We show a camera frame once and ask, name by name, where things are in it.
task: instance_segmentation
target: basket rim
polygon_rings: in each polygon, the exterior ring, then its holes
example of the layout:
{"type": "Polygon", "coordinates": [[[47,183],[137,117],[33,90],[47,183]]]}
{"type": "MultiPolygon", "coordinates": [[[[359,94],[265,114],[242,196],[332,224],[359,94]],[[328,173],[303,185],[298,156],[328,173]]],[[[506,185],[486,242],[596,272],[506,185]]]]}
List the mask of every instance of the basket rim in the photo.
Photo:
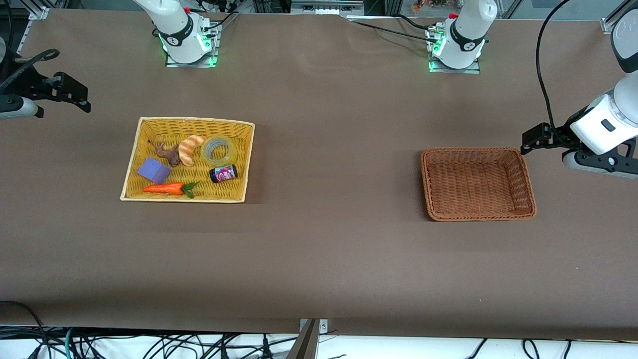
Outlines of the basket rim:
{"type": "Polygon", "coordinates": [[[525,159],[523,158],[523,156],[521,155],[521,153],[519,152],[519,150],[515,147],[434,147],[434,148],[427,148],[424,149],[421,152],[421,176],[423,179],[423,187],[424,187],[424,192],[425,192],[425,197],[426,197],[426,209],[427,209],[427,214],[436,221],[440,221],[440,222],[461,222],[461,221],[471,221],[471,220],[479,220],[479,221],[490,221],[490,220],[524,220],[524,219],[531,219],[534,216],[536,216],[537,214],[537,207],[536,207],[536,199],[534,198],[534,192],[532,190],[531,187],[531,180],[530,180],[530,175],[529,175],[529,170],[527,167],[527,163],[525,162],[525,159]],[[449,212],[450,214],[454,214],[455,217],[454,218],[447,218],[447,217],[443,217],[440,216],[439,213],[437,212],[436,209],[434,208],[432,202],[433,202],[433,198],[432,198],[432,193],[431,193],[431,180],[430,180],[430,175],[429,175],[429,171],[427,170],[427,161],[426,161],[426,155],[431,154],[431,153],[441,153],[441,152],[447,152],[447,151],[457,151],[457,152],[476,152],[476,151],[502,151],[502,152],[511,152],[514,153],[514,155],[516,156],[516,160],[519,163],[519,165],[521,166],[521,169],[523,170],[524,176],[523,178],[525,179],[525,189],[527,190],[527,193],[529,194],[529,200],[530,200],[530,206],[531,206],[531,211],[529,213],[523,214],[523,215],[499,215],[499,216],[462,216],[462,215],[457,215],[456,213],[458,212],[449,212]]]}
{"type": "Polygon", "coordinates": [[[120,201],[124,202],[187,202],[187,203],[243,203],[246,200],[246,190],[248,189],[248,172],[250,169],[250,158],[253,154],[253,140],[255,138],[255,124],[245,121],[237,121],[236,119],[221,119],[221,118],[204,118],[204,117],[145,117],[142,116],[137,122],[137,129],[135,130],[135,140],[133,141],[133,148],[131,149],[131,158],[128,161],[128,168],[126,169],[126,177],[124,178],[124,186],[122,186],[122,193],[120,194],[120,201]],[[160,199],[160,198],[130,198],[126,197],[126,187],[128,186],[128,178],[131,174],[131,168],[133,167],[133,159],[135,157],[135,150],[137,149],[137,141],[140,138],[140,131],[142,129],[142,122],[147,120],[165,120],[165,119],[178,119],[182,121],[219,121],[219,122],[232,122],[241,125],[248,125],[253,130],[251,131],[250,140],[248,144],[248,157],[246,159],[246,180],[244,181],[243,195],[240,199],[160,199]]]}

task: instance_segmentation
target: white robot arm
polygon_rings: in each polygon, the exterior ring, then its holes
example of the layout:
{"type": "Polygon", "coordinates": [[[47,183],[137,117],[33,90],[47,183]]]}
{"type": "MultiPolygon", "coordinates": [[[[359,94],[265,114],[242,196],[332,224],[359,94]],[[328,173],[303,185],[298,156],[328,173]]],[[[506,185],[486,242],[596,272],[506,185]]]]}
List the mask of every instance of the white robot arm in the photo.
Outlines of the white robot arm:
{"type": "Polygon", "coordinates": [[[572,169],[638,178],[634,158],[638,135],[638,8],[618,21],[611,44],[627,73],[612,89],[594,99],[558,128],[541,123],[523,134],[521,153],[537,148],[568,148],[563,163],[572,169]],[[624,144],[626,151],[619,152],[624,144]]]}
{"type": "Polygon", "coordinates": [[[480,56],[485,35],[498,14],[494,0],[467,0],[456,19],[446,19],[436,27],[442,29],[440,44],[432,55],[445,66],[463,69],[480,56]]]}
{"type": "Polygon", "coordinates": [[[186,13],[178,0],[133,1],[149,14],[166,52],[176,62],[194,63],[211,51],[210,43],[203,41],[209,19],[186,13]]]}

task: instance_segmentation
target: yellow wicker basket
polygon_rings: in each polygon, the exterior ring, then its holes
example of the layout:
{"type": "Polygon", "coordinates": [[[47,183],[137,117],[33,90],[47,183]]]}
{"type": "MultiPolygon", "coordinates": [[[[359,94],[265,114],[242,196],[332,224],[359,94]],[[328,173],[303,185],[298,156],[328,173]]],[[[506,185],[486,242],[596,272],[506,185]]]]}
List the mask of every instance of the yellow wicker basket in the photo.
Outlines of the yellow wicker basket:
{"type": "MultiPolygon", "coordinates": [[[[246,187],[248,185],[248,167],[250,164],[250,154],[253,149],[253,135],[255,124],[233,121],[229,119],[214,118],[140,118],[135,134],[135,143],[131,160],[126,170],[126,179],[122,189],[122,201],[147,201],[147,202],[205,202],[205,203],[238,203],[244,202],[246,198],[246,187]],[[182,164],[177,167],[170,167],[168,160],[155,155],[153,144],[166,143],[166,148],[171,148],[190,135],[224,135],[231,139],[237,150],[237,179],[231,179],[221,183],[213,183],[209,176],[211,167],[200,158],[199,149],[193,155],[194,166],[186,167],[182,164]],[[137,173],[147,157],[159,160],[161,163],[171,168],[170,175],[165,183],[170,182],[198,182],[192,190],[194,199],[186,195],[175,194],[155,194],[143,192],[142,188],[152,185],[148,179],[137,173]]],[[[217,148],[213,152],[213,157],[222,157],[225,150],[217,148]]]]}

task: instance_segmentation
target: brown toy animal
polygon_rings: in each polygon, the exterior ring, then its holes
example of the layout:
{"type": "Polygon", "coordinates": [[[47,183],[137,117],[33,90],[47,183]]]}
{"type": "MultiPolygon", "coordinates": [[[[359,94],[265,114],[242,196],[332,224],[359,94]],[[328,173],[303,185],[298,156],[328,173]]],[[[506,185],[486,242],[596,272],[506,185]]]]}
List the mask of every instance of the brown toy animal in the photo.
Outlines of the brown toy animal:
{"type": "Polygon", "coordinates": [[[155,145],[155,154],[158,157],[166,158],[171,167],[175,167],[179,165],[182,161],[179,159],[179,153],[177,152],[177,147],[179,143],[170,149],[164,149],[164,142],[161,142],[155,145]]]}

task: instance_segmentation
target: bread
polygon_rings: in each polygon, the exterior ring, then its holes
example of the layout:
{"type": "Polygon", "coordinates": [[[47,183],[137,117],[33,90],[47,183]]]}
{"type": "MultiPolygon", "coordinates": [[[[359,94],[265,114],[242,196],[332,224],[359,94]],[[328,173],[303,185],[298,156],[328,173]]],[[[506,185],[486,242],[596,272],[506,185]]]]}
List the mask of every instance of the bread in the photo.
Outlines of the bread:
{"type": "Polygon", "coordinates": [[[179,143],[179,159],[186,167],[191,167],[194,164],[195,148],[201,146],[204,141],[206,141],[206,136],[190,135],[179,143]]]}

